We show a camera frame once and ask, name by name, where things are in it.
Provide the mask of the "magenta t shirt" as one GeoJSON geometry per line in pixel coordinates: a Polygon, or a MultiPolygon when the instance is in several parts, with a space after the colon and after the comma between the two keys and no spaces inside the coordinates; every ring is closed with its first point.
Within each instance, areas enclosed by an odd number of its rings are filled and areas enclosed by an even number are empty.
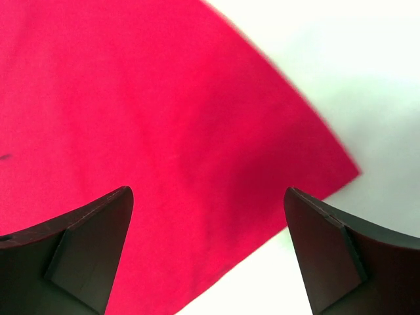
{"type": "Polygon", "coordinates": [[[358,176],[288,80],[201,1],[1,2],[1,231],[129,186],[108,314],[174,314],[358,176]]]}

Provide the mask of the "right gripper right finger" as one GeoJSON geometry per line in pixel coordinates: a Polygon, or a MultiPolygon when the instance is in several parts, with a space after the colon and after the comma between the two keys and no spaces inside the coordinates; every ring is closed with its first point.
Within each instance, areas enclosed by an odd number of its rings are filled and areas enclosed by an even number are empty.
{"type": "Polygon", "coordinates": [[[419,238],[296,188],[284,209],[313,314],[419,313],[419,238]]]}

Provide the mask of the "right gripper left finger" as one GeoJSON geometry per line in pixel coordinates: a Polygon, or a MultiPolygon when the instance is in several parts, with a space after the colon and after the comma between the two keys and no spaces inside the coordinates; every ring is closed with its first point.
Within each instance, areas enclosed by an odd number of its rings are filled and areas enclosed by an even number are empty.
{"type": "Polygon", "coordinates": [[[132,211],[123,186],[1,236],[1,313],[104,314],[132,211]]]}

